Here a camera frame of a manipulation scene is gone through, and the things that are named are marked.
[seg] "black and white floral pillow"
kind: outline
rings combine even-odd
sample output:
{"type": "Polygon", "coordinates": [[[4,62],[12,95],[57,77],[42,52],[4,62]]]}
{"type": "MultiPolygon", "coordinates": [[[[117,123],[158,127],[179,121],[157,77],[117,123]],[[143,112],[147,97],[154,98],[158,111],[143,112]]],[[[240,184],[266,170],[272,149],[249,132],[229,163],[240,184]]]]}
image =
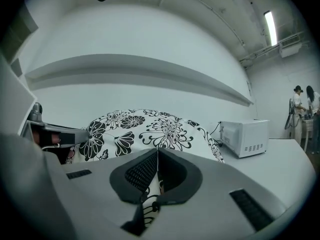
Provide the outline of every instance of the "black and white floral pillow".
{"type": "Polygon", "coordinates": [[[167,112],[116,110],[92,121],[87,129],[89,140],[75,148],[75,156],[68,163],[104,160],[160,147],[204,154],[224,163],[219,148],[204,128],[167,112]]]}

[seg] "ceiling light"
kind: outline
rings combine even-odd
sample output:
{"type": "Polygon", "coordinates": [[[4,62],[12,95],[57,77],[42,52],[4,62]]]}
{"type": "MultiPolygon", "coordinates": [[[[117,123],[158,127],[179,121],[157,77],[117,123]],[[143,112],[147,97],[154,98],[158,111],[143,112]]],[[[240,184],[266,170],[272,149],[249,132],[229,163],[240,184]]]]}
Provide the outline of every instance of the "ceiling light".
{"type": "Polygon", "coordinates": [[[277,33],[276,33],[274,17],[272,16],[272,12],[269,10],[265,12],[263,15],[266,19],[266,23],[268,24],[269,35],[271,38],[271,45],[275,46],[278,43],[278,41],[277,41],[277,33]]]}

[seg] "cable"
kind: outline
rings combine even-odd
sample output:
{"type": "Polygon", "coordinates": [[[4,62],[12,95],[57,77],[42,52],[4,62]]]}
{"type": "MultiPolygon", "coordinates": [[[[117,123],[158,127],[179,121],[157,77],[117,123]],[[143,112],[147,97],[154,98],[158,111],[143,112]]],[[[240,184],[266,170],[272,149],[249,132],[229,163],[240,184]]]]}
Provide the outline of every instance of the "cable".
{"type": "Polygon", "coordinates": [[[213,138],[213,140],[215,141],[215,143],[218,144],[219,147],[222,147],[223,143],[220,140],[215,140],[214,138],[213,138]]]}
{"type": "Polygon", "coordinates": [[[46,150],[46,149],[53,149],[53,148],[60,148],[60,144],[54,144],[54,145],[49,145],[49,146],[44,146],[41,149],[46,150]]]}
{"type": "Polygon", "coordinates": [[[220,16],[211,6],[206,4],[203,0],[198,0],[198,1],[201,4],[203,4],[205,7],[207,7],[210,11],[212,11],[232,31],[232,33],[235,35],[235,37],[241,43],[241,45],[242,45],[243,49],[245,50],[245,52],[248,54],[247,49],[245,49],[245,42],[240,38],[240,36],[238,36],[237,32],[228,24],[228,22],[226,22],[226,20],[222,16],[220,16]]]}
{"type": "Polygon", "coordinates": [[[299,120],[301,119],[301,117],[299,117],[299,119],[298,119],[298,121],[296,122],[296,125],[295,126],[293,126],[293,125],[291,125],[291,123],[289,123],[289,125],[292,127],[292,128],[295,128],[295,127],[297,127],[298,126],[298,124],[299,124],[299,120]]]}
{"type": "Polygon", "coordinates": [[[213,131],[213,132],[211,132],[211,133],[210,133],[210,135],[211,135],[211,134],[213,134],[213,133],[216,131],[216,129],[218,128],[218,126],[219,126],[220,124],[221,124],[221,121],[220,121],[220,122],[218,122],[218,124],[217,124],[216,128],[214,129],[214,131],[213,131]]]}

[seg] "person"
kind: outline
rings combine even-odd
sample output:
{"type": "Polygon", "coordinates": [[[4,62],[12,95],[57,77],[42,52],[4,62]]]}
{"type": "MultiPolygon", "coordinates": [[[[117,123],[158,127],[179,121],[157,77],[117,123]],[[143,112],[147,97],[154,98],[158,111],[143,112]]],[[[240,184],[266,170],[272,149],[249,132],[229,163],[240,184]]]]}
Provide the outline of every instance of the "person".
{"type": "Polygon", "coordinates": [[[303,111],[306,111],[306,108],[302,106],[300,94],[304,91],[301,90],[300,85],[297,85],[294,89],[293,95],[293,105],[294,105],[294,115],[293,115],[293,136],[298,144],[301,144],[302,137],[302,121],[300,119],[303,111]]]}
{"type": "Polygon", "coordinates": [[[306,88],[306,95],[308,97],[309,113],[313,116],[313,132],[312,132],[312,150],[311,154],[315,152],[319,154],[320,150],[320,94],[312,89],[309,85],[306,88]]]}

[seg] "power cord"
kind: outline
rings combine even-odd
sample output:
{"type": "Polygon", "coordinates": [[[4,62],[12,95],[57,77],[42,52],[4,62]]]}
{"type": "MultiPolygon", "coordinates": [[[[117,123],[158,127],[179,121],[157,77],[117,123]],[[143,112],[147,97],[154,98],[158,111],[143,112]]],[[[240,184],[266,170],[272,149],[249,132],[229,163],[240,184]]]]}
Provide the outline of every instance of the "power cord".
{"type": "Polygon", "coordinates": [[[289,123],[289,126],[290,126],[290,127],[292,127],[292,128],[297,127],[297,126],[298,126],[298,124],[299,124],[299,120],[300,120],[300,118],[301,118],[301,117],[299,117],[299,119],[298,119],[298,121],[296,122],[296,125],[295,125],[295,126],[291,125],[291,123],[289,123]]]}
{"type": "Polygon", "coordinates": [[[218,122],[218,124],[217,124],[216,128],[213,130],[213,132],[211,132],[211,133],[210,133],[210,135],[211,135],[211,134],[213,134],[213,133],[216,131],[216,129],[218,128],[218,126],[219,126],[220,124],[221,124],[221,121],[220,121],[220,122],[218,122]]]}
{"type": "MultiPolygon", "coordinates": [[[[216,128],[213,130],[213,132],[210,133],[210,135],[213,134],[213,133],[216,131],[216,129],[218,128],[218,126],[219,126],[220,124],[221,124],[221,121],[218,122],[216,128]]],[[[214,140],[214,142],[215,142],[219,147],[222,147],[223,143],[222,143],[220,140],[215,140],[214,138],[213,138],[213,140],[214,140]]]]}

